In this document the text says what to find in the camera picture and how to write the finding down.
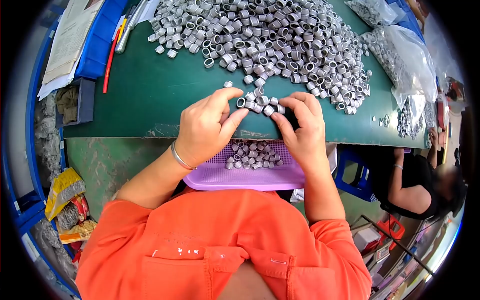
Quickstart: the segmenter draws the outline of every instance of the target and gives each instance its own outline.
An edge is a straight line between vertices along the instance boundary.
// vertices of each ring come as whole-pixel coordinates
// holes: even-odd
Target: green table surface
[[[331,0],[337,12],[358,34],[371,29],[341,0]],[[94,120],[64,127],[64,137],[176,137],[179,132],[180,113],[190,104],[222,88],[227,80],[245,93],[255,86],[245,85],[245,74],[240,68],[235,72],[215,66],[206,69],[202,54],[191,54],[181,49],[175,59],[165,51],[158,55],[157,42],[147,37],[153,33],[149,22],[142,22],[130,34],[123,54],[113,58],[108,92],[102,93],[104,78],[96,81]],[[364,69],[373,73],[370,79],[371,96],[363,101],[355,115],[346,115],[330,104],[328,98],[320,99],[329,142],[352,144],[381,144],[426,148],[428,135],[425,128],[416,140],[398,136],[398,106],[390,92],[391,81],[375,57],[362,56]],[[270,77],[264,86],[266,96],[282,98],[295,91],[307,91],[304,84],[292,84],[290,79]],[[230,111],[236,109],[232,99]],[[390,126],[379,126],[379,118],[390,116]],[[286,116],[293,124],[296,120],[290,111]],[[281,139],[281,134],[271,118],[250,112],[241,122],[234,137]]]

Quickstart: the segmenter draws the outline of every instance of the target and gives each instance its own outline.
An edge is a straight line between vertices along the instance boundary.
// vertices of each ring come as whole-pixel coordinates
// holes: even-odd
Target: shirt pocket
[[[289,277],[289,299],[338,299],[335,271],[330,268],[293,267]]]
[[[144,257],[142,299],[207,299],[204,260]]]

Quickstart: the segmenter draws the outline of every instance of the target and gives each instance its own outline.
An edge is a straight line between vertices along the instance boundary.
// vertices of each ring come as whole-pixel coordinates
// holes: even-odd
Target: black hair
[[[462,172],[460,167],[455,168],[455,179],[452,186],[450,187],[452,191],[452,199],[447,200],[444,197],[439,196],[439,208],[437,212],[432,216],[433,220],[443,219],[449,212],[453,212],[454,216],[461,209],[465,197],[467,195],[467,185],[463,181]]]

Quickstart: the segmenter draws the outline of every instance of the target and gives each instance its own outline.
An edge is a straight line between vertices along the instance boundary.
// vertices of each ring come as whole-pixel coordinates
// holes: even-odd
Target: orange shirt
[[[155,210],[105,205],[80,259],[83,300],[215,299],[250,259],[278,299],[359,299],[372,280],[345,220],[310,228],[275,192],[183,194]]]

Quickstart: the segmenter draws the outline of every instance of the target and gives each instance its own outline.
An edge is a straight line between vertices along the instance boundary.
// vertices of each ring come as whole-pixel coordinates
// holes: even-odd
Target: yellow bag
[[[57,219],[55,219],[55,223],[57,224],[57,230],[62,244],[70,244],[79,240],[88,240],[93,230],[96,228],[96,222],[93,220],[86,220],[73,226],[69,230],[64,230],[59,226]]]
[[[85,182],[73,168],[66,169],[54,178],[45,206],[47,220],[53,220],[70,199],[83,192],[85,192]]]

